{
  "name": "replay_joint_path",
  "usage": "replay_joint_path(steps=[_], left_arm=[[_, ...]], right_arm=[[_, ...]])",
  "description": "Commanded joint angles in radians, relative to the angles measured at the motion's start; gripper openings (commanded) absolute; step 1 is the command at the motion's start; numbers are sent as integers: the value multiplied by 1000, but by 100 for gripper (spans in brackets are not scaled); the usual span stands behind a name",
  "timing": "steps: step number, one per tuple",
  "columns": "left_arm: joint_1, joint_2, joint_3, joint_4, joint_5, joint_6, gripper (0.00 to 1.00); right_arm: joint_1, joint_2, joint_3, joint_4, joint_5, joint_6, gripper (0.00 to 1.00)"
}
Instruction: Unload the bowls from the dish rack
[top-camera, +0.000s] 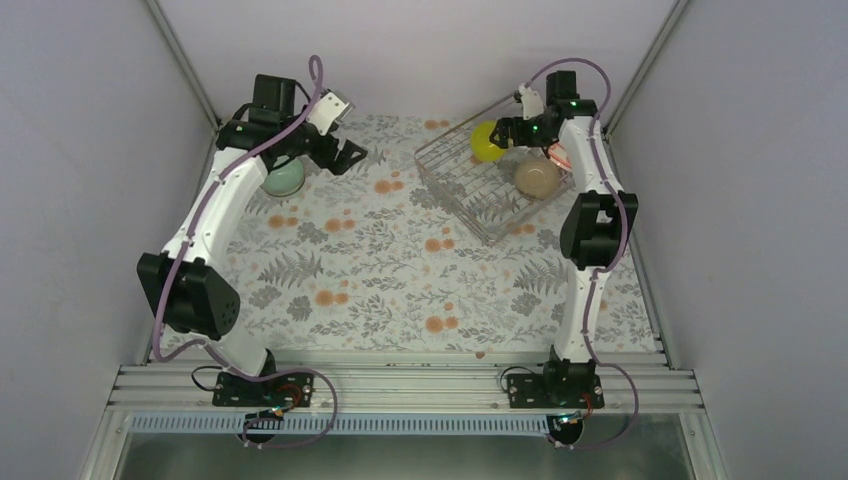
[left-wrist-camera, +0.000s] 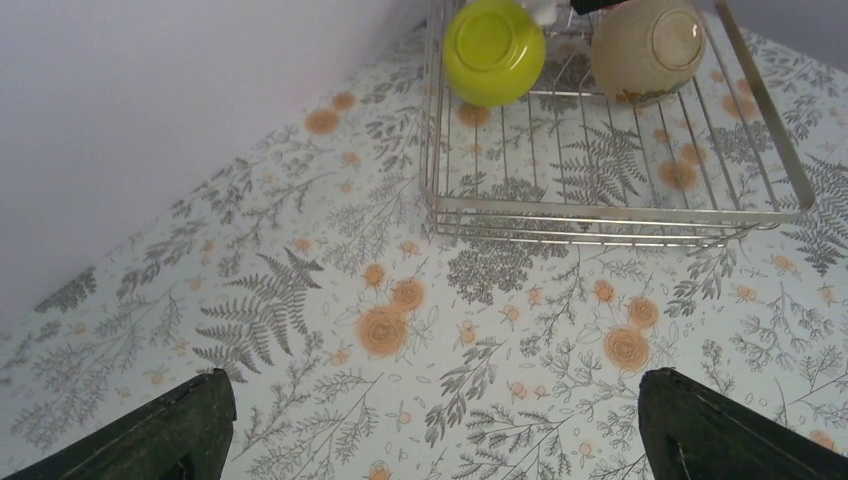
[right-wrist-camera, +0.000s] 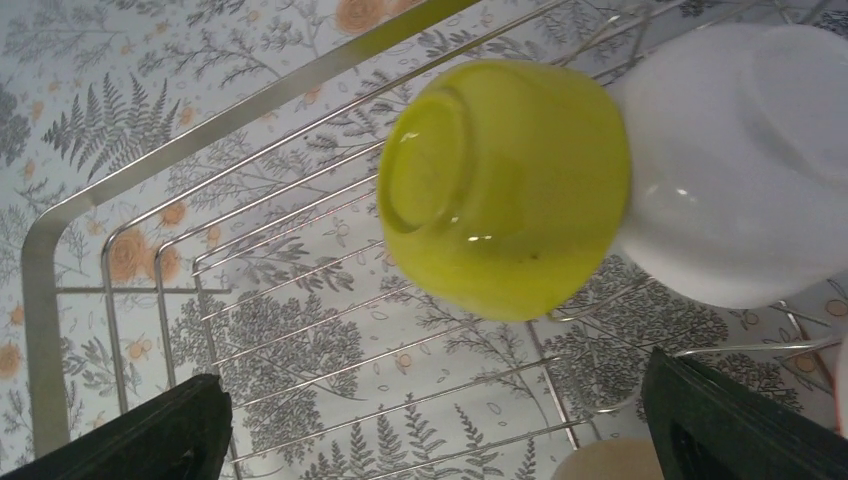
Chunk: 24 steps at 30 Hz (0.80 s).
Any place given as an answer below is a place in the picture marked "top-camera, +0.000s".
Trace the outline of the yellow bowl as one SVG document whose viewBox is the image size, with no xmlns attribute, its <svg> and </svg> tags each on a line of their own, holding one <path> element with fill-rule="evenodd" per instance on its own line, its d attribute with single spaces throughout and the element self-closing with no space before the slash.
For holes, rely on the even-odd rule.
<svg viewBox="0 0 848 480">
<path fill-rule="evenodd" d="M 495 145 L 490 136 L 495 132 L 496 122 L 484 121 L 475 126 L 470 134 L 470 147 L 473 157 L 481 163 L 492 163 L 502 158 L 506 148 Z"/>
</svg>

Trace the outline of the pale green pink-base bowl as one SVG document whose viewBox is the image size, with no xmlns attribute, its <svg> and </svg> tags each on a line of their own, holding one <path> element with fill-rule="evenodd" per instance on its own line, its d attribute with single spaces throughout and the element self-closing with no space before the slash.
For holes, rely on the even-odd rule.
<svg viewBox="0 0 848 480">
<path fill-rule="evenodd" d="M 269 196 L 285 198 L 296 194 L 305 179 L 306 171 L 300 159 L 279 157 L 260 188 Z"/>
</svg>

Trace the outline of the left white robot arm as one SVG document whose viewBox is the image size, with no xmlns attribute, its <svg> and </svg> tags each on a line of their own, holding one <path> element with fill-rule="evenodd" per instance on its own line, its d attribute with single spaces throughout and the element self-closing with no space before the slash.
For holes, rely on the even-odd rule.
<svg viewBox="0 0 848 480">
<path fill-rule="evenodd" d="M 159 253 L 141 255 L 136 271 L 154 315 L 151 352 L 169 362 L 190 347 L 204 349 L 255 405 L 278 391 L 272 360 L 239 323 L 241 299 L 221 268 L 246 206 L 268 175 L 301 157 L 334 175 L 363 160 L 360 145 L 334 136 L 351 101 L 314 79 L 300 111 L 300 83 L 259 74 L 253 98 L 224 123 L 213 164 L 186 219 Z"/>
</svg>

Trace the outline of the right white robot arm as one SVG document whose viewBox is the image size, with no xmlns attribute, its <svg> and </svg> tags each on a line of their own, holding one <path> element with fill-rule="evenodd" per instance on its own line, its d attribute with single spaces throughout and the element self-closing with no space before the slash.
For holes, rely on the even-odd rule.
<svg viewBox="0 0 848 480">
<path fill-rule="evenodd" d="M 541 373 L 544 399 L 565 407 L 596 390 L 599 361 L 592 342 L 602 290 L 622 259 L 638 198 L 625 192 L 601 145 L 600 106 L 577 92 L 576 74 L 547 75 L 545 94 L 520 86 L 519 117 L 496 121 L 489 142 L 500 148 L 541 149 L 556 166 L 568 164 L 578 190 L 560 230 L 569 288 L 564 316 Z"/>
</svg>

